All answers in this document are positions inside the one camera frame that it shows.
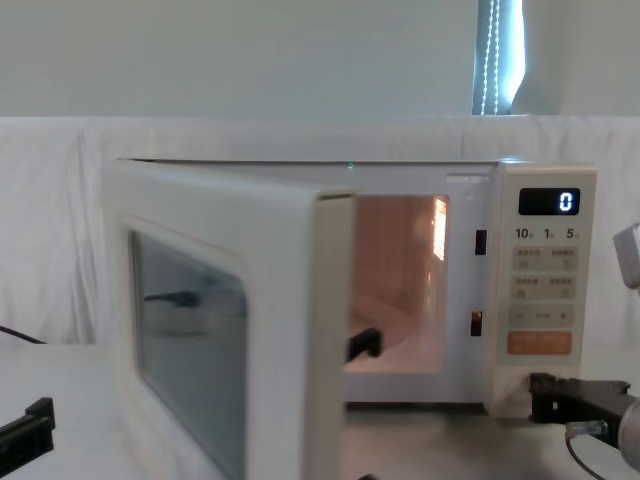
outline white wall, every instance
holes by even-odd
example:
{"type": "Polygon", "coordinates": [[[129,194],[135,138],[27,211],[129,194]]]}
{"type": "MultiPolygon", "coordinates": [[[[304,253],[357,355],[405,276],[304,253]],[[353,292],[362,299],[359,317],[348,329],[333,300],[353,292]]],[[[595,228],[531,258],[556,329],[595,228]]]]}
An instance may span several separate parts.
{"type": "Polygon", "coordinates": [[[0,115],[468,114],[469,0],[2,0],[0,115]]]}
{"type": "Polygon", "coordinates": [[[640,115],[640,2],[525,0],[515,113],[640,115]]]}

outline control button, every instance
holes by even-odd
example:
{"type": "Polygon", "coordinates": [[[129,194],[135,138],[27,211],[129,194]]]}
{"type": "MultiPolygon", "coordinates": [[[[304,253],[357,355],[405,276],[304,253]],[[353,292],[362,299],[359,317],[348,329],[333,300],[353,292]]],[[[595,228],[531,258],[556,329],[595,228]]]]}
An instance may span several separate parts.
{"type": "Polygon", "coordinates": [[[509,325],[516,328],[571,328],[573,305],[521,303],[509,307],[509,325]]]}
{"type": "Polygon", "coordinates": [[[571,340],[571,332],[509,332],[507,353],[509,355],[569,355],[571,340]]]}
{"type": "Polygon", "coordinates": [[[517,300],[571,300],[576,296],[573,275],[514,275],[511,298],[517,300]]]}
{"type": "Polygon", "coordinates": [[[578,247],[515,247],[514,270],[572,272],[578,268],[578,247]]]}

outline microwave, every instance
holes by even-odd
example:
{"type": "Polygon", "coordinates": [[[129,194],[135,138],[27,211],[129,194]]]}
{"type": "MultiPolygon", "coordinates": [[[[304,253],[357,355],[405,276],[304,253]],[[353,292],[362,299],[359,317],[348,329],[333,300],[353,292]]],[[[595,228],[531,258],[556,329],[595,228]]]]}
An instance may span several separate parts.
{"type": "Polygon", "coordinates": [[[339,478],[346,403],[526,417],[579,373],[594,167],[118,159],[118,385],[152,478],[339,478]],[[345,362],[347,340],[381,334],[345,362]]]}

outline black cable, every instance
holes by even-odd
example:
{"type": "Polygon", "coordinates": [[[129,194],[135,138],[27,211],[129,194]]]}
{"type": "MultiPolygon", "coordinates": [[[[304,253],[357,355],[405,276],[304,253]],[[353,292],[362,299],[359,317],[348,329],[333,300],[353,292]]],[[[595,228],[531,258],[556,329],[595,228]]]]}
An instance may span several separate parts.
{"type": "Polygon", "coordinates": [[[0,332],[2,333],[7,333],[9,335],[13,335],[14,337],[18,337],[22,340],[26,340],[27,342],[30,343],[37,343],[37,344],[45,344],[45,342],[43,342],[42,340],[38,340],[37,338],[33,338],[30,337],[29,335],[25,335],[24,333],[20,333],[20,332],[16,332],[15,330],[12,330],[10,328],[7,327],[2,327],[0,326],[0,332]]]}
{"type": "Polygon", "coordinates": [[[580,457],[578,457],[578,455],[576,454],[575,450],[573,449],[573,446],[571,445],[571,439],[570,438],[566,438],[564,443],[567,445],[567,450],[569,450],[569,454],[573,457],[573,459],[576,461],[576,463],[582,467],[582,469],[585,472],[587,472],[589,475],[591,475],[593,478],[595,478],[597,480],[606,480],[606,478],[604,478],[601,475],[598,475],[596,472],[591,470],[582,460],[580,460],[580,457]]]}

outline black clamp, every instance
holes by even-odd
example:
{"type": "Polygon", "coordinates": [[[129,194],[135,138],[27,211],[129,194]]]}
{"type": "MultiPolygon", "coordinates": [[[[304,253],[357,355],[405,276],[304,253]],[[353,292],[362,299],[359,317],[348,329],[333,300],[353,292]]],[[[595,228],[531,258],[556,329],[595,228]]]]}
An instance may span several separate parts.
{"type": "Polygon", "coordinates": [[[53,450],[54,428],[51,398],[41,398],[25,410],[23,417],[0,427],[0,477],[53,450]]]}
{"type": "Polygon", "coordinates": [[[367,328],[349,339],[347,363],[364,352],[371,357],[379,357],[382,354],[382,332],[377,328],[367,328]]]}
{"type": "Polygon", "coordinates": [[[532,373],[530,419],[535,423],[558,424],[604,420],[607,431],[594,437],[618,448],[620,421],[637,400],[628,394],[629,388],[631,384],[621,380],[580,380],[532,373]]]}

